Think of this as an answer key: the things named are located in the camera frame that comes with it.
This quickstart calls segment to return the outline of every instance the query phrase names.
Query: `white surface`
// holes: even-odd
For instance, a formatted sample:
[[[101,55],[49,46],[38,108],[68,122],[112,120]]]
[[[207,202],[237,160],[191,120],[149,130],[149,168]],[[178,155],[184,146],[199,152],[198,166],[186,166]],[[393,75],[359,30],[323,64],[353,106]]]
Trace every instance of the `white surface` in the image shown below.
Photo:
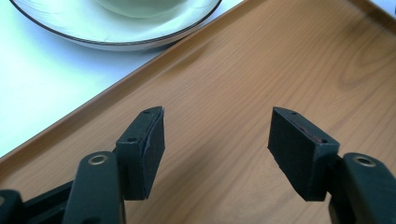
[[[206,21],[242,0],[223,0]],[[0,1],[0,157],[164,51],[89,49]]]
[[[396,19],[396,0],[370,0]]]

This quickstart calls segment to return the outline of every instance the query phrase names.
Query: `plate rim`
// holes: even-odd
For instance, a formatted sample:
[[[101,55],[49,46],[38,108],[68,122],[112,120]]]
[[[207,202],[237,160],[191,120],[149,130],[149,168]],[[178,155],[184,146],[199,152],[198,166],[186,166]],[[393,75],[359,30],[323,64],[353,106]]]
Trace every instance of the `plate rim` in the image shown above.
[[[215,0],[217,1],[217,3],[213,6],[213,8],[206,13],[200,20],[198,20],[197,22],[193,23],[192,25],[178,30],[172,34],[169,35],[163,35],[160,37],[155,37],[155,38],[151,38],[151,39],[147,39],[147,40],[139,40],[139,41],[131,41],[131,42],[103,42],[103,41],[93,41],[93,40],[88,40],[88,39],[84,39],[84,38],[78,38],[72,35],[67,35],[64,34],[62,32],[59,32],[57,30],[54,30],[50,27],[48,27],[47,25],[44,25],[43,23],[41,23],[40,21],[37,21],[35,18],[33,18],[32,16],[30,16],[27,12],[25,12],[23,9],[21,9],[17,3],[15,3],[15,0],[9,0],[11,2],[11,4],[23,15],[25,16],[27,19],[29,19],[30,21],[34,22],[35,24],[39,25],[40,27],[44,28],[47,31],[50,31],[51,33],[55,34],[55,35],[59,35],[60,37],[72,40],[72,41],[77,41],[81,44],[89,44],[89,45],[96,45],[96,46],[103,46],[103,47],[128,47],[128,46],[140,46],[140,45],[146,45],[146,44],[153,44],[156,42],[160,42],[160,41],[164,41],[167,39],[171,39],[177,35],[182,35],[183,33],[188,32],[189,30],[193,29],[194,27],[196,27],[197,25],[199,25],[200,23],[202,23],[204,20],[206,20],[210,15],[213,14],[213,12],[219,7],[220,3],[222,0]]]

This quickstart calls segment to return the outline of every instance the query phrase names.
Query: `wooden tray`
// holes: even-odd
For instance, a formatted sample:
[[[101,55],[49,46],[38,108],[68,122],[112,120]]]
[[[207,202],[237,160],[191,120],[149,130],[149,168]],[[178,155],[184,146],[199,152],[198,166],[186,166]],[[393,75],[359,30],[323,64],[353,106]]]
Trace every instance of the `wooden tray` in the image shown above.
[[[72,180],[80,159],[163,105],[166,150],[128,223],[329,223],[328,202],[304,202],[266,149],[272,107],[395,174],[395,74],[395,34],[356,5],[247,0],[7,154],[0,188],[28,200]]]

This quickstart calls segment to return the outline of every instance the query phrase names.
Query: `metal bolt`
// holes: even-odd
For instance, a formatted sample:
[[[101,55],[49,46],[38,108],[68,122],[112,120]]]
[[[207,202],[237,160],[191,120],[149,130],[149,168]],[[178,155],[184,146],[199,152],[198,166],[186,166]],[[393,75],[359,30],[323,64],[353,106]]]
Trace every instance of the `metal bolt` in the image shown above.
[[[367,166],[367,167],[375,167],[376,166],[375,162],[373,162],[372,160],[370,160],[366,157],[363,157],[363,156],[356,156],[353,158],[353,160],[363,166]]]
[[[97,155],[97,156],[90,158],[88,160],[88,163],[90,165],[100,165],[100,164],[104,163],[105,161],[107,161],[107,159],[108,159],[108,156],[106,156],[106,155]]]

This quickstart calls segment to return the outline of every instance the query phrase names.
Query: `black plastic arm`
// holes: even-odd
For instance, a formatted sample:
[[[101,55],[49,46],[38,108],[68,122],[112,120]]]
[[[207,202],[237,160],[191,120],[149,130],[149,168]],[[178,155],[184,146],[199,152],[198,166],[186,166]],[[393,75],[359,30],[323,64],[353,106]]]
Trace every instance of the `black plastic arm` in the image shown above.
[[[333,223],[395,223],[396,180],[387,167],[339,144],[295,111],[274,107],[268,148],[306,201],[323,201]]]
[[[76,179],[26,203],[13,189],[0,190],[0,224],[125,223],[123,200],[144,200],[164,151],[163,108],[141,112],[113,152],[88,155]]]

